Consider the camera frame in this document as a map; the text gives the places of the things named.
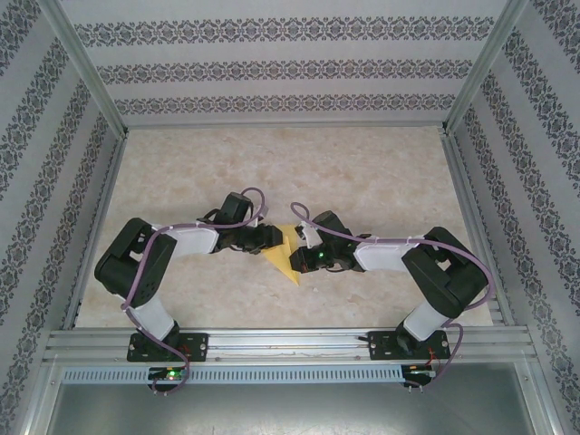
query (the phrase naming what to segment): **purple cable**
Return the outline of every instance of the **purple cable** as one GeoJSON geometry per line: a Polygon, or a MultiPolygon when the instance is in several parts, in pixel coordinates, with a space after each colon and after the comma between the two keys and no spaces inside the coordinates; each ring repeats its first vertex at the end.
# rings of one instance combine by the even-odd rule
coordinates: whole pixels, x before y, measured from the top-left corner
{"type": "MultiPolygon", "coordinates": [[[[353,242],[369,243],[369,242],[372,242],[374,240],[375,243],[384,243],[387,245],[407,245],[407,244],[431,245],[432,247],[440,247],[442,249],[447,249],[448,251],[459,254],[460,256],[464,256],[469,261],[475,263],[475,265],[481,269],[481,271],[484,273],[484,275],[486,276],[486,278],[488,280],[488,292],[481,299],[479,299],[477,302],[468,305],[465,308],[465,311],[472,310],[473,308],[477,308],[478,306],[485,304],[496,293],[496,285],[495,285],[495,282],[493,280],[493,276],[492,276],[491,272],[489,272],[489,269],[483,263],[481,263],[481,261],[479,261],[479,259],[476,256],[473,256],[472,254],[470,254],[467,251],[464,251],[463,249],[458,249],[458,248],[451,246],[451,245],[448,245],[446,243],[436,242],[434,240],[425,240],[422,238],[375,238],[375,239],[368,239],[368,238],[349,236],[347,234],[339,233],[338,231],[333,231],[331,229],[321,227],[320,225],[315,224],[312,220],[310,220],[310,211],[308,210],[308,208],[304,204],[301,204],[299,202],[293,202],[292,204],[290,204],[290,209],[294,212],[295,215],[297,215],[300,219],[302,219],[308,225],[311,225],[312,227],[319,229],[321,231],[324,231],[328,234],[332,234],[333,236],[338,236],[338,237],[346,238],[348,240],[352,240],[353,242]],[[306,216],[300,214],[300,212],[298,210],[296,210],[296,207],[300,207],[302,210],[304,210],[304,212],[306,213],[306,216]]],[[[433,382],[435,382],[436,379],[440,378],[443,375],[443,373],[445,373],[445,371],[448,370],[450,363],[453,361],[453,358],[455,358],[457,350],[459,349],[459,346],[461,345],[461,341],[463,340],[463,326],[461,326],[460,324],[454,324],[452,322],[453,322],[453,319],[449,319],[442,326],[444,328],[447,328],[447,327],[459,328],[459,338],[457,340],[457,343],[455,344],[455,347],[453,348],[453,352],[451,352],[451,355],[449,356],[449,359],[447,360],[447,362],[445,362],[445,365],[440,370],[439,374],[428,385],[431,385],[433,382]]]]}
{"type": "MultiPolygon", "coordinates": [[[[188,379],[189,379],[189,360],[188,360],[188,357],[185,356],[180,351],[178,351],[177,349],[174,349],[171,346],[162,342],[161,340],[157,339],[149,331],[147,331],[145,328],[143,328],[143,325],[140,324],[140,322],[135,318],[135,316],[133,316],[131,314],[131,312],[127,310],[131,306],[131,301],[133,300],[133,297],[135,297],[135,294],[137,293],[137,287],[139,286],[139,281],[141,280],[141,276],[143,275],[143,269],[145,268],[145,264],[147,263],[147,258],[149,257],[149,254],[151,251],[151,246],[153,245],[153,242],[155,241],[155,239],[157,237],[159,237],[163,233],[170,231],[171,229],[180,229],[180,228],[231,229],[231,228],[243,227],[243,226],[249,224],[253,220],[259,218],[259,216],[262,214],[262,211],[264,211],[264,208],[266,206],[266,196],[264,195],[264,192],[262,190],[260,190],[259,188],[245,188],[244,190],[242,190],[242,195],[244,195],[245,193],[247,193],[249,191],[257,192],[260,195],[260,199],[262,201],[260,204],[260,208],[249,219],[247,219],[243,222],[239,222],[237,224],[229,224],[229,225],[202,224],[202,223],[169,225],[167,227],[163,227],[163,228],[160,228],[157,231],[155,231],[151,235],[150,239],[147,242],[147,245],[145,246],[145,249],[143,250],[143,256],[141,257],[141,260],[139,262],[139,267],[137,268],[137,274],[135,274],[135,278],[133,279],[133,284],[131,284],[129,294],[127,295],[127,298],[125,299],[125,302],[121,305],[121,310],[123,310],[123,312],[129,317],[129,319],[133,322],[133,324],[137,327],[137,329],[143,333],[143,335],[145,335],[147,338],[152,340],[154,343],[156,343],[159,346],[161,346],[162,348],[170,351],[171,353],[177,355],[179,358],[181,358],[183,360],[184,367],[186,370],[185,375],[181,376],[181,382],[178,383],[175,386],[175,388],[173,388],[169,391],[164,391],[163,392],[164,396],[167,396],[169,394],[172,394],[173,392],[176,392],[177,390],[182,388],[185,385],[185,383],[188,381],[188,379]]],[[[157,384],[157,380],[153,381],[153,384],[151,385],[151,389],[153,390],[153,392],[155,394],[157,394],[159,392],[155,388],[156,384],[157,384]]]]}

